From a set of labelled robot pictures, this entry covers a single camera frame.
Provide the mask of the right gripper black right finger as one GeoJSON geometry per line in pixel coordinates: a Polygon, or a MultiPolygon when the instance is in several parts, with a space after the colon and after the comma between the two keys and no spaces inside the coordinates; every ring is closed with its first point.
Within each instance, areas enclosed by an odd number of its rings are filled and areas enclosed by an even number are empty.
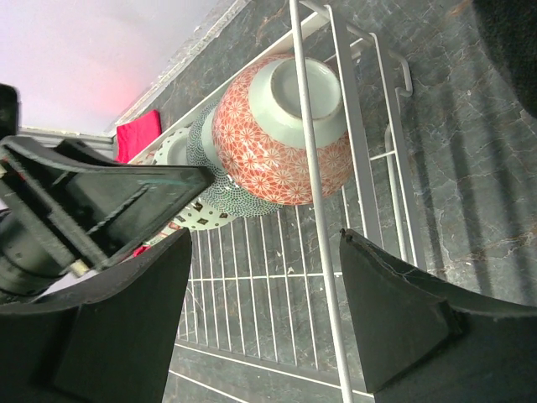
{"type": "Polygon", "coordinates": [[[536,310],[453,285],[351,230],[340,261],[377,402],[533,402],[536,310]]]}

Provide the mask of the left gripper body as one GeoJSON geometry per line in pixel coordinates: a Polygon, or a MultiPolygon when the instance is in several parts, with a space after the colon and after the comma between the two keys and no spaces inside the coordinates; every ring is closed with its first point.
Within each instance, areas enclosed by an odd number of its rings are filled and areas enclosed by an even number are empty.
{"type": "Polygon", "coordinates": [[[80,262],[61,193],[76,173],[52,166],[55,149],[20,138],[18,92],[1,85],[1,301],[43,294],[80,262]]]}

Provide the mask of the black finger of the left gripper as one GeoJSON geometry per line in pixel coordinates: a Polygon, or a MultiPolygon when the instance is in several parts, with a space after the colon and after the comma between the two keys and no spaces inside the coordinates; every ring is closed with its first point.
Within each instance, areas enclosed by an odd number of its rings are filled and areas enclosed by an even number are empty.
{"type": "Polygon", "coordinates": [[[214,181],[205,167],[115,162],[76,139],[46,155],[76,173],[61,193],[65,225],[88,268],[106,270],[152,238],[214,181]]]}

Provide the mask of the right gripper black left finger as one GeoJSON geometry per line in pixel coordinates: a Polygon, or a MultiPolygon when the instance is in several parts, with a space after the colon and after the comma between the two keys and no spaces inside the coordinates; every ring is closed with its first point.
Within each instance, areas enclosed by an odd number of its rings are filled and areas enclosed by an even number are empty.
{"type": "Polygon", "coordinates": [[[2,306],[2,401],[161,401],[191,256],[182,229],[71,287],[2,306]]]}

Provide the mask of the grey hexagon pattern bowl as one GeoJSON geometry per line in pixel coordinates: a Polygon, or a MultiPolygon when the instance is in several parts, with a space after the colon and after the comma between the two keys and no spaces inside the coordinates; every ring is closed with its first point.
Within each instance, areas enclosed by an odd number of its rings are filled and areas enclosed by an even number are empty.
{"type": "Polygon", "coordinates": [[[265,201],[246,191],[223,168],[212,143],[212,120],[218,102],[205,107],[192,123],[186,144],[189,165],[206,167],[214,182],[201,193],[201,200],[220,212],[235,217],[259,217],[277,212],[283,206],[265,201]]]}

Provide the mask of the white wire dish rack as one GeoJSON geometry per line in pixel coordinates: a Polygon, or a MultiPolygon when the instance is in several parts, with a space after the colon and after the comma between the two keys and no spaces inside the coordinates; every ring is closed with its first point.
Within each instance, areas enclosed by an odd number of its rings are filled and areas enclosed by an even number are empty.
{"type": "Polygon", "coordinates": [[[233,364],[282,375],[315,385],[322,385],[338,390],[345,402],[356,400],[373,400],[373,396],[364,387],[351,378],[348,367],[345,336],[341,322],[341,310],[337,287],[342,281],[342,274],[336,268],[336,256],[331,251],[330,238],[339,231],[340,226],[350,226],[351,215],[357,212],[361,227],[367,238],[375,243],[383,241],[381,221],[378,213],[376,189],[371,168],[375,156],[370,154],[367,136],[363,126],[361,104],[357,93],[357,80],[353,66],[359,55],[367,48],[374,50],[378,59],[383,94],[388,114],[388,126],[384,133],[384,151],[379,155],[387,165],[388,184],[391,197],[395,228],[401,258],[408,263],[425,267],[425,252],[421,236],[417,228],[417,206],[413,198],[413,188],[409,179],[409,167],[404,157],[404,138],[401,123],[401,101],[411,97],[414,92],[408,61],[398,53],[390,50],[381,39],[367,33],[328,5],[313,1],[290,3],[291,29],[276,40],[266,50],[268,56],[288,50],[302,50],[305,40],[323,28],[329,28],[335,53],[332,61],[341,73],[341,86],[349,128],[349,139],[352,154],[352,184],[357,193],[356,205],[348,204],[347,192],[340,189],[337,197],[342,202],[343,216],[334,221],[321,197],[319,189],[314,189],[314,201],[310,210],[315,215],[314,238],[318,244],[318,261],[313,265],[304,265],[299,273],[289,272],[287,253],[291,241],[279,237],[279,248],[274,255],[281,260],[280,266],[267,266],[261,275],[248,274],[244,280],[250,290],[261,289],[271,292],[272,285],[281,282],[288,285],[293,280],[304,284],[304,298],[310,300],[315,291],[310,287],[311,280],[319,280],[323,286],[320,294],[326,308],[331,328],[331,344],[335,354],[336,372],[327,373],[318,368],[306,368],[299,364],[286,364],[281,357],[264,359],[260,354],[236,353],[232,348],[223,348],[220,344],[219,324],[214,308],[207,307],[213,301],[218,290],[226,290],[229,285],[239,285],[240,275],[204,276],[204,269],[213,266],[213,258],[198,258],[197,267],[192,270],[188,287],[191,294],[190,302],[183,308],[184,320],[176,342],[177,348],[183,348],[214,359],[224,360],[233,364]],[[300,16],[300,8],[310,10],[307,17],[300,16]]]}

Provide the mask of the blue triangle pattern bowl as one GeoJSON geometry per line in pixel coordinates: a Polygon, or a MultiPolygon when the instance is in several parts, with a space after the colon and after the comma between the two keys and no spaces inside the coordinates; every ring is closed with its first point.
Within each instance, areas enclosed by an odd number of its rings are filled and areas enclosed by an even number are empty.
{"type": "Polygon", "coordinates": [[[144,241],[143,246],[148,247],[148,248],[152,247],[155,244],[163,241],[165,238],[167,238],[172,233],[178,231],[179,229],[181,229],[180,225],[178,225],[175,222],[169,222],[158,233],[156,233],[152,238],[147,239],[146,241],[144,241]]]}

